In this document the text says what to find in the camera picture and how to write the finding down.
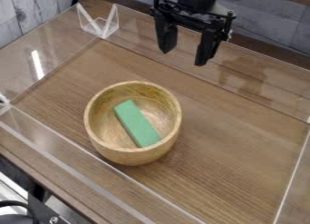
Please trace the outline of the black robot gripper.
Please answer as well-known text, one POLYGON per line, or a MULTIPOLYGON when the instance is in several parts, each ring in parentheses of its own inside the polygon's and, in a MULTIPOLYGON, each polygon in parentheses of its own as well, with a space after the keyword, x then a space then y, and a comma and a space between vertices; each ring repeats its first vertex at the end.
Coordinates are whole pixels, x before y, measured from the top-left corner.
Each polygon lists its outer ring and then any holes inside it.
POLYGON ((177 46, 180 26, 202 33, 196 65, 204 66, 214 58, 221 41, 232 37, 232 25, 237 18, 234 11, 217 0, 154 0, 150 14, 165 54, 177 46))

